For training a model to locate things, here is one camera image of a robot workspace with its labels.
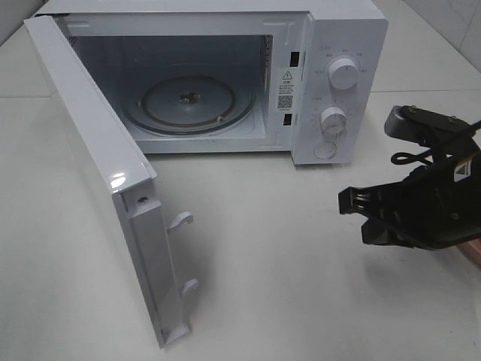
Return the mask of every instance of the power level knob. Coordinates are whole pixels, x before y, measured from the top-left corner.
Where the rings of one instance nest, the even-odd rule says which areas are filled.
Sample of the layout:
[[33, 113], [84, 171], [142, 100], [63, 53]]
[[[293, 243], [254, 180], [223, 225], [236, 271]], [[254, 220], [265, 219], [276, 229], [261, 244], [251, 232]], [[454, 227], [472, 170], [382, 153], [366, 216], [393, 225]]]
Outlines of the power level knob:
[[358, 66], [349, 58], [338, 59], [329, 66], [329, 80], [338, 90], [354, 86], [358, 81], [358, 73]]
[[321, 113], [322, 131], [330, 135], [337, 135], [346, 128], [346, 119], [346, 114], [341, 108], [327, 108]]

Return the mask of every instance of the open microwave door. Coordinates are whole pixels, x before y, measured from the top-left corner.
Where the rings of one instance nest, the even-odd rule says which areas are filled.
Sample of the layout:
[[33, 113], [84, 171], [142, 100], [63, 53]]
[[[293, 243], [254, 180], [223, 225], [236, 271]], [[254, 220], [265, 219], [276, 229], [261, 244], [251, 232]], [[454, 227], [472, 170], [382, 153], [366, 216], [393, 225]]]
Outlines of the open microwave door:
[[116, 212], [160, 347], [185, 335], [182, 295], [196, 280], [179, 288], [168, 234], [192, 214], [170, 226], [162, 217], [153, 178], [157, 176], [51, 16], [25, 21], [58, 96], [73, 120], [71, 145], [92, 191]]

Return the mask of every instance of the label sticker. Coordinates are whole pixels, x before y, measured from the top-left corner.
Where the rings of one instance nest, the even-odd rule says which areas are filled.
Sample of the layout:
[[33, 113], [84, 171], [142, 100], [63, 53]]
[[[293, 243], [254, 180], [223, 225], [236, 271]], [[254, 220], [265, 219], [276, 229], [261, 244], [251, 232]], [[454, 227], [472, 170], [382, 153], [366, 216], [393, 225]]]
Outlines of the label sticker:
[[454, 181], [459, 182], [465, 178], [471, 176], [471, 163], [473, 162], [473, 157], [460, 161], [456, 168], [454, 168]]
[[291, 111], [295, 106], [298, 68], [279, 68], [277, 73], [277, 110]]

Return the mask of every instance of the microwave oven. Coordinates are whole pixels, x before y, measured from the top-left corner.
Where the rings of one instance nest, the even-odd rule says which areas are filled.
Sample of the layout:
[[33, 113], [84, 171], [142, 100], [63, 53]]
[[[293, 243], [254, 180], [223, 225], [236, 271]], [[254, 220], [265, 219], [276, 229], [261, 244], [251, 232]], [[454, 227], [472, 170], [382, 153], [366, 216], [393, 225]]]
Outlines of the microwave oven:
[[145, 153], [349, 162], [387, 21], [370, 0], [49, 0], [25, 21], [98, 205], [115, 212], [161, 347], [189, 331]]

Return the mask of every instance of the black cable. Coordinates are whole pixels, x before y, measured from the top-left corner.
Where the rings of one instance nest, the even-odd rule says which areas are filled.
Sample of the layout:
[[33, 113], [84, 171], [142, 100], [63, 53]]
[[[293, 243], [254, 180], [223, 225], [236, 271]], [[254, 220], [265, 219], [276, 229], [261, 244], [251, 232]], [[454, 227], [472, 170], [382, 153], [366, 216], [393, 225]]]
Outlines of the black cable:
[[457, 141], [460, 138], [463, 138], [473, 132], [476, 132], [481, 129], [481, 120], [478, 120], [477, 122], [473, 123], [471, 126], [467, 127], [466, 129], [461, 130], [460, 132], [457, 132], [453, 135], [451, 135], [449, 138], [447, 138], [444, 141], [441, 141], [438, 145], [435, 147], [432, 147], [431, 149], [425, 150], [422, 153], [419, 154], [411, 154], [411, 153], [405, 153], [405, 152], [398, 152], [394, 154], [391, 157], [391, 162], [392, 164], [396, 165], [406, 165], [406, 164], [411, 164], [414, 162], [421, 162], [426, 165], [431, 165], [433, 164], [432, 162], [428, 161], [426, 158], [429, 156], [432, 156], [433, 152], [441, 147], [445, 147], [449, 143], [452, 143], [454, 141]]

